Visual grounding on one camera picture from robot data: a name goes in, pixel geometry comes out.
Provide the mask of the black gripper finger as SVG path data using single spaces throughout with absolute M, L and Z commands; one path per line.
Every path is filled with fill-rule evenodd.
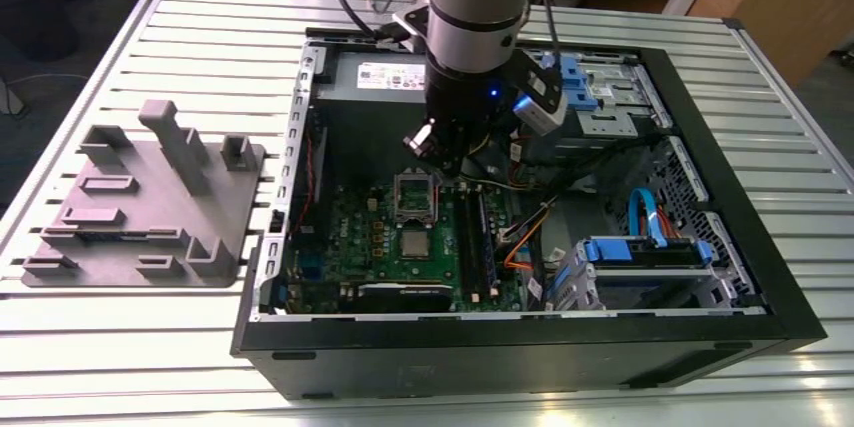
M 429 118 L 404 143 L 418 160 L 445 177 L 460 175 L 464 160 L 464 127 L 460 123 Z

